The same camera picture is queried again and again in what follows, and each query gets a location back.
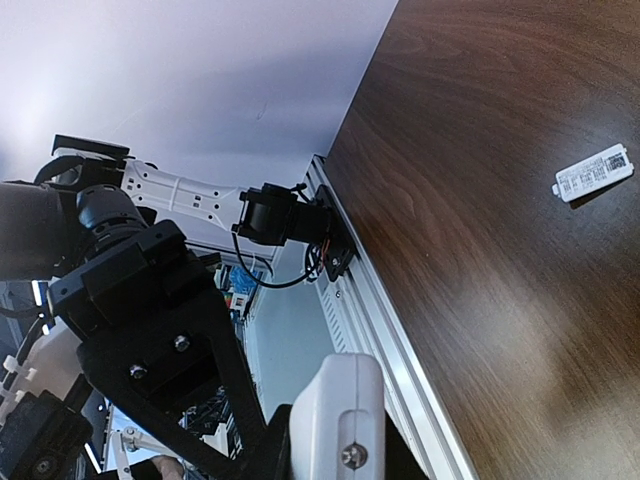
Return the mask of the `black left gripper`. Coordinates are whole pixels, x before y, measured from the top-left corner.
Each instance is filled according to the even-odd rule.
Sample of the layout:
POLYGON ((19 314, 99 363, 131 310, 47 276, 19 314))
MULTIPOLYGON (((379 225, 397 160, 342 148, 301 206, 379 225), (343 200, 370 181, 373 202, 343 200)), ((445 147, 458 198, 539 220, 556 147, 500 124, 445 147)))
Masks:
POLYGON ((52 284, 49 306, 92 337, 77 356, 96 390, 208 475, 247 479, 266 422, 224 297, 185 241, 171 220, 143 229, 52 284), (219 387, 241 437, 234 459, 179 425, 219 387))

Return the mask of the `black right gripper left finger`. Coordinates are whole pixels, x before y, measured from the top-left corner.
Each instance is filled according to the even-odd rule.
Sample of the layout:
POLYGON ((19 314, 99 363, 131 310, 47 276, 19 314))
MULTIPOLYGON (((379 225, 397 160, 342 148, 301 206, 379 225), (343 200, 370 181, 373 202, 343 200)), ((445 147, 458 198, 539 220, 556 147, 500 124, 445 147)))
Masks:
POLYGON ((292 405, 280 405, 267 431, 267 478, 289 479, 291 469, 290 416, 292 405))

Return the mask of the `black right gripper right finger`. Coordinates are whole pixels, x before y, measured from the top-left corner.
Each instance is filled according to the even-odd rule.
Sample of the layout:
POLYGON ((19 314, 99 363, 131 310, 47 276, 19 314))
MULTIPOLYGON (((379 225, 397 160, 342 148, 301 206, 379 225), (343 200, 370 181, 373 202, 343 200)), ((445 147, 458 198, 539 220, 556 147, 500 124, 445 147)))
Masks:
POLYGON ((388 413, 385 414, 385 479, 428 480, 388 413))

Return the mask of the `white remote control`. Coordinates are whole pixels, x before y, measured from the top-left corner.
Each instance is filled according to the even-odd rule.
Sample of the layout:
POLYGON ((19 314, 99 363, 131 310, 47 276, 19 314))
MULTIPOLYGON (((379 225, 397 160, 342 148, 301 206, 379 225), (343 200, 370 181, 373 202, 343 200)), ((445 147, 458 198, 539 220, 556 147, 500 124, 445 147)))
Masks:
POLYGON ((385 477, 382 370, 362 353, 327 356, 289 418, 292 479, 385 477))

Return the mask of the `white battery cover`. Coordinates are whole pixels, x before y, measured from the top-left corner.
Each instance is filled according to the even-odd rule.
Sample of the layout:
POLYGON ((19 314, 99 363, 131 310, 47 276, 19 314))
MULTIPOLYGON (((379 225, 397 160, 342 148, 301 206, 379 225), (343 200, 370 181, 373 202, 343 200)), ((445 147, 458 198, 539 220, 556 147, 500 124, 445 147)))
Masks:
POLYGON ((627 149, 618 143, 557 172, 551 191, 570 203, 632 176, 634 170, 627 149))

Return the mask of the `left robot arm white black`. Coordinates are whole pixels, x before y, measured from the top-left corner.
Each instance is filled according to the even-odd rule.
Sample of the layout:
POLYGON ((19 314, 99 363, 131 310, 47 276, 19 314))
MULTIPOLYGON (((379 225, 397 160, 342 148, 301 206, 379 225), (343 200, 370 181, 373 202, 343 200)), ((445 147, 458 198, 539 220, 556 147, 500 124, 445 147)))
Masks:
POLYGON ((12 389, 59 370, 28 365, 32 330, 1 390, 1 474, 61 479, 91 427, 96 390, 172 453, 213 479, 283 479, 289 406, 266 420, 229 309, 208 268, 161 210, 188 215, 263 246, 305 243, 325 260, 329 204, 301 187, 213 186, 159 171, 124 146, 64 135, 31 182, 1 186, 1 277, 48 283, 35 321, 59 318, 79 370, 69 388, 12 389))

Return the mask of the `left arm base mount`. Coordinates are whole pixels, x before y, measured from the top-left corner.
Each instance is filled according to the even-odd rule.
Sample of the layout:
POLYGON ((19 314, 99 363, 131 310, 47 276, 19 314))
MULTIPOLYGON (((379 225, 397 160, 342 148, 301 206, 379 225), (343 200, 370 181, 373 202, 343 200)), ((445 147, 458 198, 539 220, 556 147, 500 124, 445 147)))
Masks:
POLYGON ((343 276, 356 255, 356 244, 346 221, 339 210, 337 200, 327 185, 320 185, 314 202, 329 211, 330 225, 328 246, 324 251, 324 270, 331 282, 343 276))

